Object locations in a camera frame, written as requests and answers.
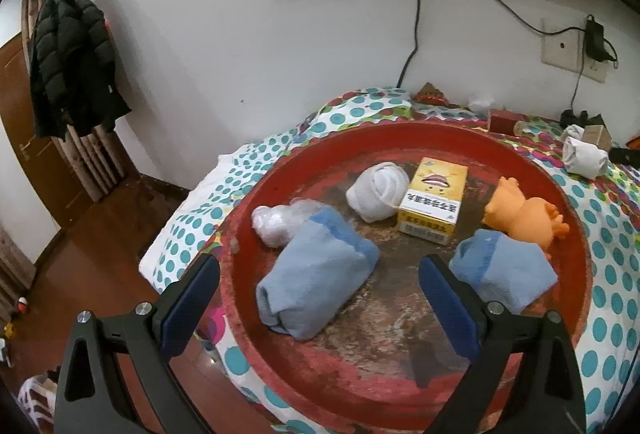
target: blue folded towel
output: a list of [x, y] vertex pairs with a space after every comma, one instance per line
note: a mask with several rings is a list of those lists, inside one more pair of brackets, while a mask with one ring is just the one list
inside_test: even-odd
[[449, 269], [469, 283], [480, 299], [502, 302], [516, 314], [558, 281], [537, 244], [484, 229], [458, 245]]
[[260, 320], [297, 340], [316, 336], [367, 280], [378, 248], [327, 206], [313, 214], [258, 283]]

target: floor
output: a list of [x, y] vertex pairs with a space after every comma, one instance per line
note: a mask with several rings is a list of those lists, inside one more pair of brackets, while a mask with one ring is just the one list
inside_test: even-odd
[[[10, 341], [14, 368], [0, 369], [13, 392], [30, 376], [60, 364], [79, 311], [120, 315], [143, 300], [156, 299], [156, 292], [138, 273], [137, 256], [178, 204], [138, 181], [126, 181], [64, 234], [38, 267], [28, 295], [29, 312], [15, 321], [17, 335]], [[130, 360], [121, 356], [120, 363], [142, 423], [162, 433]], [[217, 434], [273, 433], [196, 340], [170, 365]]]

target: wall outlet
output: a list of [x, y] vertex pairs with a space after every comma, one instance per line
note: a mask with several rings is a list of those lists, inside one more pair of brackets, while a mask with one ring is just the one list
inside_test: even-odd
[[[544, 19], [541, 23], [542, 30], [545, 32], [556, 32], [567, 26], [551, 23]], [[542, 36], [542, 62], [579, 73], [582, 66], [580, 54], [582, 53], [583, 36], [584, 33], [578, 30], [569, 30], [558, 36]], [[603, 83], [607, 78], [609, 67], [608, 61], [597, 62], [585, 55], [582, 75]]]

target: blue gripper pad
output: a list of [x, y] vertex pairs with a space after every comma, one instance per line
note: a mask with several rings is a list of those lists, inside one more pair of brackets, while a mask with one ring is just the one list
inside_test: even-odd
[[478, 324], [430, 257], [420, 262], [418, 282], [454, 351], [473, 363], [480, 353]]
[[158, 298], [157, 317], [154, 319], [159, 323], [154, 324], [154, 333], [159, 343], [158, 350], [166, 360], [182, 354], [187, 347], [219, 282], [218, 260], [210, 254], [202, 254], [182, 279], [167, 286]]

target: power adapter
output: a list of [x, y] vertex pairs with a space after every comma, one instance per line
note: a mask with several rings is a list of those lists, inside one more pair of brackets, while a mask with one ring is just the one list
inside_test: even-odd
[[604, 48], [604, 26], [596, 23], [593, 16], [587, 18], [584, 26], [584, 53], [597, 62], [616, 61], [616, 58]]

